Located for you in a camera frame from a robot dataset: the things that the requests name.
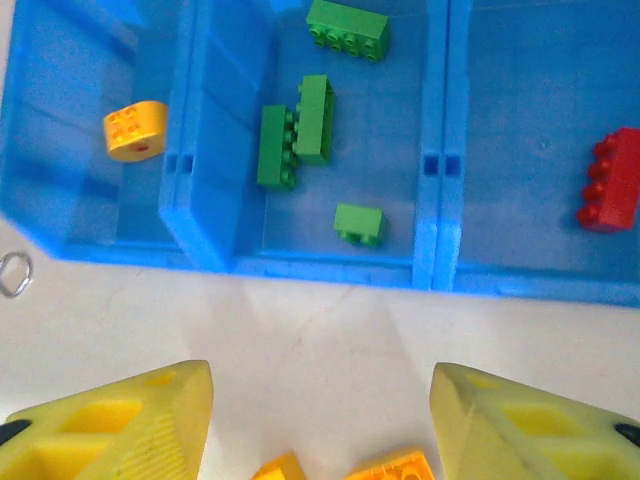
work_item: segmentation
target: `toy brick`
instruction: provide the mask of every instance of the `toy brick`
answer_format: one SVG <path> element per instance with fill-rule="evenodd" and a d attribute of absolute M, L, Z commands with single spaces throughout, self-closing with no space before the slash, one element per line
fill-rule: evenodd
<path fill-rule="evenodd" d="M 296 134 L 294 115 L 285 105 L 267 105 L 262 110 L 258 185 L 274 191 L 295 188 L 298 160 L 293 153 Z"/>
<path fill-rule="evenodd" d="M 434 476 L 424 453 L 407 449 L 367 462 L 345 480 L 434 480 Z"/>
<path fill-rule="evenodd" d="M 289 452 L 262 467 L 252 480 L 306 480 L 306 477 L 296 454 Z"/>
<path fill-rule="evenodd" d="M 378 208 L 341 203 L 333 228 L 349 243 L 377 247 L 383 239 L 385 223 L 384 212 Z"/>
<path fill-rule="evenodd" d="M 597 160 L 589 167 L 592 183 L 582 192 L 586 204 L 578 222 L 601 233 L 629 230 L 640 200 L 640 129 L 607 135 L 593 153 Z"/>
<path fill-rule="evenodd" d="M 107 152 L 120 162 L 141 162 L 164 153 L 169 107 L 139 102 L 104 118 Z"/>
<path fill-rule="evenodd" d="M 326 75 L 307 75 L 298 90 L 300 118 L 295 125 L 298 137 L 294 151 L 304 163 L 328 165 L 335 107 L 331 83 Z"/>
<path fill-rule="evenodd" d="M 440 363 L 431 413 L 448 480 L 640 478 L 640 423 Z"/>
<path fill-rule="evenodd" d="M 317 45 L 372 62 L 384 59 L 391 46 L 391 22 L 386 15 L 314 0 L 307 24 Z"/>

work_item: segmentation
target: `lego stud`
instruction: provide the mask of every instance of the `lego stud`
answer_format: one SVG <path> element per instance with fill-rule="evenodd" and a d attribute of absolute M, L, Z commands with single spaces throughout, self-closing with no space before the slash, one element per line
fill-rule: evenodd
<path fill-rule="evenodd" d="M 347 47 L 353 49 L 356 45 L 358 45 L 358 39 L 354 34 L 350 33 L 344 37 L 344 44 Z"/>
<path fill-rule="evenodd" d="M 615 150 L 617 144 L 618 144 L 618 135 L 615 133 L 611 133 L 607 135 L 602 142 L 596 144 L 596 146 L 593 147 L 593 154 L 596 157 L 602 157 L 603 155 L 608 155 L 613 150 Z"/>
<path fill-rule="evenodd" d="M 343 232 L 339 232 L 338 235 L 345 242 L 354 243 L 354 244 L 360 243 L 360 236 L 356 235 L 355 233 L 349 233 L 349 232 L 343 231 Z"/>
<path fill-rule="evenodd" d="M 288 164 L 293 163 L 293 153 L 289 150 L 282 152 L 282 161 Z"/>
<path fill-rule="evenodd" d="M 296 177 L 294 177 L 290 171 L 287 170 L 282 172 L 280 178 L 282 178 L 282 183 L 284 183 L 287 187 L 295 188 L 297 184 Z"/>
<path fill-rule="evenodd" d="M 371 235 L 362 235 L 360 241 L 368 247 L 375 247 L 377 245 L 376 239 Z"/>
<path fill-rule="evenodd" d="M 378 61 L 378 56 L 376 55 L 376 42 L 371 39 L 364 42 L 364 51 L 367 60 L 369 60 L 370 62 Z"/>
<path fill-rule="evenodd" d="M 327 33 L 327 40 L 329 40 L 329 43 L 331 43 L 331 48 L 333 50 L 335 50 L 336 52 L 342 51 L 342 45 L 341 45 L 342 39 L 339 32 L 336 32 L 335 30 L 331 30 L 329 33 Z"/>
<path fill-rule="evenodd" d="M 606 182 L 597 181 L 582 190 L 582 198 L 587 202 L 599 200 L 604 197 L 607 188 Z"/>
<path fill-rule="evenodd" d="M 613 162 L 609 158 L 601 158 L 589 167 L 588 174 L 591 178 L 601 178 L 608 175 L 613 168 Z"/>
<path fill-rule="evenodd" d="M 316 45 L 320 47 L 324 47 L 326 42 L 323 37 L 324 32 L 322 31 L 322 28 L 316 25 L 312 25 L 309 31 L 311 32 L 311 35 L 313 36 L 313 40 L 316 42 Z"/>
<path fill-rule="evenodd" d="M 420 472 L 414 467 L 407 467 L 402 470 L 400 480 L 423 480 Z"/>
<path fill-rule="evenodd" d="M 587 205 L 582 208 L 577 215 L 578 222 L 581 225 L 590 225 L 595 222 L 600 214 L 600 207 L 597 205 Z"/>

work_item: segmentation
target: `yellow lego brick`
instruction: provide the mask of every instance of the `yellow lego brick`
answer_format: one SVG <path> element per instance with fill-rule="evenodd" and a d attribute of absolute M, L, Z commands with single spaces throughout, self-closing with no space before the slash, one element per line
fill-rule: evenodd
<path fill-rule="evenodd" d="M 293 452 L 269 462 L 253 476 L 253 480 L 306 480 Z"/>
<path fill-rule="evenodd" d="M 438 364 L 431 413 L 448 480 L 640 479 L 640 424 L 607 410 Z"/>
<path fill-rule="evenodd" d="M 360 465 L 346 480 L 433 480 L 433 473 L 424 453 L 406 449 Z"/>
<path fill-rule="evenodd" d="M 169 108 L 160 102 L 140 102 L 104 118 L 109 156 L 120 162 L 140 162 L 166 149 Z"/>
<path fill-rule="evenodd" d="M 211 418 L 209 364 L 189 361 L 15 413 L 2 480 L 195 480 Z"/>

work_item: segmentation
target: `white table surface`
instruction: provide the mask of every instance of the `white table surface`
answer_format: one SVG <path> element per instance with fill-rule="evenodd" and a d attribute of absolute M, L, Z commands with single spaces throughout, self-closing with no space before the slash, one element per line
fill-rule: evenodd
<path fill-rule="evenodd" d="M 12 0 L 0 0 L 0 51 Z M 310 480 L 424 448 L 436 362 L 458 362 L 640 419 L 634 310 L 55 262 L 0 221 L 0 255 L 32 254 L 0 298 L 0 416 L 186 359 L 215 406 L 201 479 L 248 479 L 294 449 Z"/>

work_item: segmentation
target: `orange lego brick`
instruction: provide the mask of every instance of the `orange lego brick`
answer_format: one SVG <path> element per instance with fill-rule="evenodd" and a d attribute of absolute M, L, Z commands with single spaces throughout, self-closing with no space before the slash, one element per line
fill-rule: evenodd
<path fill-rule="evenodd" d="M 253 480 L 306 480 L 298 457 L 289 452 L 267 463 L 252 477 Z"/>
<path fill-rule="evenodd" d="M 169 107 L 140 102 L 104 118 L 109 156 L 120 162 L 141 162 L 164 153 Z"/>
<path fill-rule="evenodd" d="M 359 466 L 346 480 L 434 480 L 424 453 L 396 451 Z"/>

